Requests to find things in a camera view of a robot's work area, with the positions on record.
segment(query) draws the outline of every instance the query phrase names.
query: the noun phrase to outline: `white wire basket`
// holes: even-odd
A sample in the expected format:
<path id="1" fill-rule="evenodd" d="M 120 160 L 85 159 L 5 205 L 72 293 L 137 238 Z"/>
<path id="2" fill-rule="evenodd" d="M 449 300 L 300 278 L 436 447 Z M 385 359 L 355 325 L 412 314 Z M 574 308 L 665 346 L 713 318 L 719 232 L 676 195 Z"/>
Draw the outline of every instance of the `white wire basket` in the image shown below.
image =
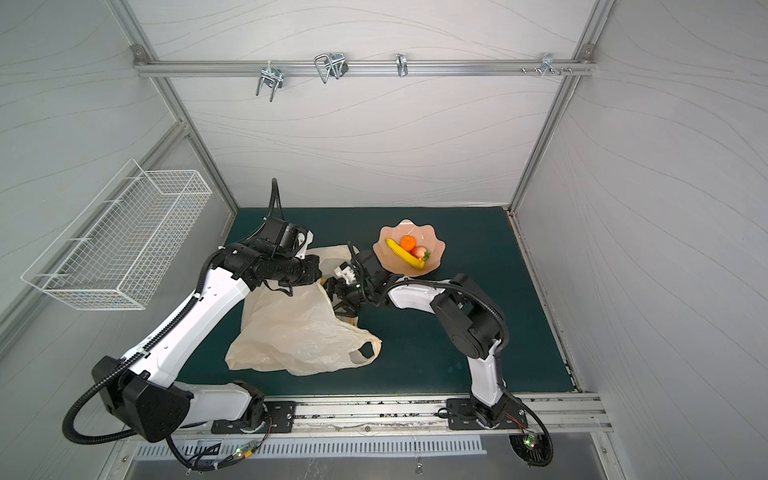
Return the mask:
<path id="1" fill-rule="evenodd" d="M 210 194 L 196 170 L 131 160 L 22 280 L 78 310 L 143 310 Z"/>

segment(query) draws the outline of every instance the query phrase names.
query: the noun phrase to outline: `green table surface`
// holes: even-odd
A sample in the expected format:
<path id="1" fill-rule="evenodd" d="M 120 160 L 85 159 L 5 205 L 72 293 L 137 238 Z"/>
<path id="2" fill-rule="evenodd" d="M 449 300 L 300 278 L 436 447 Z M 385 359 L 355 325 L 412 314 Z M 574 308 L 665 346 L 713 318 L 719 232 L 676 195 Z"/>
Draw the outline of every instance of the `green table surface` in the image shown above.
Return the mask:
<path id="1" fill-rule="evenodd" d="M 228 242 L 258 227 L 266 209 L 240 210 Z M 286 219 L 314 233 L 311 247 L 351 240 L 368 250 L 379 230 L 409 219 L 431 224 L 445 253 L 428 280 L 467 273 L 504 310 L 511 342 L 502 355 L 503 375 L 512 392 L 569 392 L 571 378 L 558 352 L 515 235 L 500 207 L 488 208 L 286 208 Z M 479 247 L 469 245 L 480 242 Z M 178 379 L 196 384 L 243 380 L 268 396 L 401 395 L 468 393 L 466 357 L 451 344 L 437 319 L 417 310 L 364 306 L 358 326 L 382 340 L 379 358 L 368 366 L 293 376 L 286 371 L 229 370 L 224 356 L 240 333 L 243 303 L 235 306 L 187 360 Z"/>

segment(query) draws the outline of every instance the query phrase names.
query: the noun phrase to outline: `yellow banana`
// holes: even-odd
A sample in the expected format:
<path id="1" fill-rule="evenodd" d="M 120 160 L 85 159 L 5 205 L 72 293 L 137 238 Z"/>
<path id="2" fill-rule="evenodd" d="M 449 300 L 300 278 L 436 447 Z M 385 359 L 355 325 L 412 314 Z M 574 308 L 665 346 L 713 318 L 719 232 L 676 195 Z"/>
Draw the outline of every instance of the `yellow banana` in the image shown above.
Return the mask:
<path id="1" fill-rule="evenodd" d="M 386 239 L 386 244 L 390 249 L 392 249 L 393 252 L 395 252 L 395 255 L 402 258 L 408 265 L 417 270 L 423 270 L 424 260 L 419 260 L 410 253 L 406 252 L 400 245 L 397 244 L 397 242 L 391 238 Z"/>

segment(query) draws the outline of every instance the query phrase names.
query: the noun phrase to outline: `beige plastic bag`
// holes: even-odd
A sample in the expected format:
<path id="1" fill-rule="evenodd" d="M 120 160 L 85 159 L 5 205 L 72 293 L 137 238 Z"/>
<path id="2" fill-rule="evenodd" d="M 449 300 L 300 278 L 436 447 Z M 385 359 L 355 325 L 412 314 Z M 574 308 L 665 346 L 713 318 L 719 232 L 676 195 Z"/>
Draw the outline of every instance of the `beige plastic bag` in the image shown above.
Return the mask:
<path id="1" fill-rule="evenodd" d="M 323 278 L 349 261 L 346 246 L 307 251 L 320 257 Z M 360 347 L 371 343 L 367 359 Z M 272 372 L 285 369 L 296 376 L 365 366 L 379 356 L 381 340 L 368 330 L 339 321 L 319 282 L 293 289 L 293 296 L 260 286 L 243 307 L 240 335 L 225 360 L 230 370 Z"/>

